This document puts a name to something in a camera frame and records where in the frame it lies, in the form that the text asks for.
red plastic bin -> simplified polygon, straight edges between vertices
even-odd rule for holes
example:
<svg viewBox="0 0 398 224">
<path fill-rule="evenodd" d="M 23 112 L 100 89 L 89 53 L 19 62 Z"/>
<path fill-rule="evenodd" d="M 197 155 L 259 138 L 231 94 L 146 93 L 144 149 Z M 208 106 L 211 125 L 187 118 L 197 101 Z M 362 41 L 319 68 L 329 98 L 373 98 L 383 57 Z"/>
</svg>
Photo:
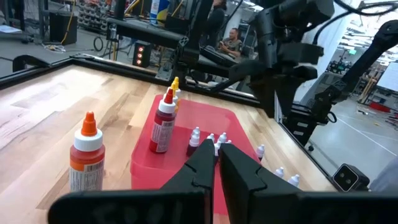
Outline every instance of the red plastic bin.
<svg viewBox="0 0 398 224">
<path fill-rule="evenodd" d="M 167 152 L 164 154 L 151 152 L 149 150 L 150 135 L 154 125 L 155 112 L 162 97 L 162 95 L 155 97 L 140 138 L 131 155 L 132 189 L 159 189 L 177 173 L 188 159 L 186 152 L 189 138 L 192 130 L 197 126 L 200 128 L 201 142 L 210 133 L 214 133 L 217 139 L 220 134 L 226 132 L 228 139 L 232 140 L 236 147 L 259 162 L 246 133 L 232 111 L 189 100 L 180 101 Z M 228 214 L 218 164 L 215 167 L 214 213 Z"/>
</svg>

floor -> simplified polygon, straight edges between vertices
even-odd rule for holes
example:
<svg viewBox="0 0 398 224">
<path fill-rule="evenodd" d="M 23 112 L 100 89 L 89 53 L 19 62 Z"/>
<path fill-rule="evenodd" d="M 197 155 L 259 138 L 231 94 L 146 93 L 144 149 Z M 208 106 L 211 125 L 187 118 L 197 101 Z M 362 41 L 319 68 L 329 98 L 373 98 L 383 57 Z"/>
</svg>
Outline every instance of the floor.
<svg viewBox="0 0 398 224">
<path fill-rule="evenodd" d="M 384 121 L 384 114 L 358 106 L 354 99 L 335 105 L 332 111 L 337 122 L 318 126 L 307 144 L 315 148 L 312 156 L 330 175 L 347 163 L 374 180 L 398 154 L 398 131 Z"/>
<path fill-rule="evenodd" d="M 100 52 L 94 51 L 93 47 L 94 38 L 97 36 L 100 36 L 104 42 L 104 49 Z M 0 39 L 0 71 L 1 71 L 0 77 L 12 73 L 12 62 L 10 60 L 22 54 L 30 54 L 35 57 L 46 60 L 48 62 L 55 62 L 67 58 L 70 55 L 75 55 L 78 53 L 86 53 L 95 56 L 100 56 L 104 54 L 105 45 L 106 45 L 105 36 L 88 32 L 86 30 L 78 29 L 77 40 L 78 41 L 76 44 L 70 44 L 65 46 L 66 52 L 64 54 L 58 54 L 55 52 L 45 50 L 41 44 L 35 44 L 35 43 L 22 44 L 17 39 L 2 38 Z M 127 45 L 128 45 L 127 41 L 121 43 L 121 47 Z M 128 50 L 129 48 L 124 49 L 122 52 L 118 53 L 119 62 L 132 63 L 132 52 L 128 57 L 127 56 Z"/>
</svg>

machine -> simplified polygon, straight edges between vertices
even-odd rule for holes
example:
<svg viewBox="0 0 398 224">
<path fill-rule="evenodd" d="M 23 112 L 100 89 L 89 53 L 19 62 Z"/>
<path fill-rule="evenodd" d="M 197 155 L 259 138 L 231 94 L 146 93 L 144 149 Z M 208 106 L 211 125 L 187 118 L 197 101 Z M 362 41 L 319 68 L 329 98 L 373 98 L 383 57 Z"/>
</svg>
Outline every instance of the machine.
<svg viewBox="0 0 398 224">
<path fill-rule="evenodd" d="M 303 146 L 310 139 L 317 125 L 336 122 L 331 107 L 347 99 L 359 78 L 387 50 L 398 44 L 398 20 L 384 23 L 376 33 L 372 44 L 341 79 L 326 90 L 309 99 L 306 105 L 293 104 L 283 124 Z"/>
</svg>

red squeeze bottle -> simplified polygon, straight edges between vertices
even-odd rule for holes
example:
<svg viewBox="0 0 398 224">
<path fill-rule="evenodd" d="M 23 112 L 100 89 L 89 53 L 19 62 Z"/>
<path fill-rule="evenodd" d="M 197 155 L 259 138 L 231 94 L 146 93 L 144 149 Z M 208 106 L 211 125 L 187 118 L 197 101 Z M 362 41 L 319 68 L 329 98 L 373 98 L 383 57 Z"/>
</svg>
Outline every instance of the red squeeze bottle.
<svg viewBox="0 0 398 224">
<path fill-rule="evenodd" d="M 160 101 L 156 111 L 149 150 L 156 153 L 167 151 L 172 138 L 174 121 L 175 103 L 173 102 L 173 89 L 169 89 L 164 100 Z"/>
<path fill-rule="evenodd" d="M 102 190 L 104 158 L 103 134 L 96 127 L 94 113 L 89 111 L 70 148 L 70 191 Z"/>
</svg>

wooden table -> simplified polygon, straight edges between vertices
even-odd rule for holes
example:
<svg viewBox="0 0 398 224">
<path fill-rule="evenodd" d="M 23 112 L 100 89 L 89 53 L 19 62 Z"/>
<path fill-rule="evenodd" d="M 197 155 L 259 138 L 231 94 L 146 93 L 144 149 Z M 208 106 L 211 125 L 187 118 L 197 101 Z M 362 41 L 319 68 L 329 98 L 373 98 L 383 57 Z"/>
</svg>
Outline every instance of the wooden table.
<svg viewBox="0 0 398 224">
<path fill-rule="evenodd" d="M 155 95 L 166 87 L 69 66 L 0 91 L 0 222 L 46 223 L 52 202 L 69 191 L 69 148 L 88 110 L 104 133 L 104 189 L 130 189 L 130 158 Z M 300 174 L 303 190 L 334 188 L 263 110 L 183 92 L 182 98 L 236 111 L 262 165 Z M 216 215 L 215 223 L 229 223 Z"/>
</svg>

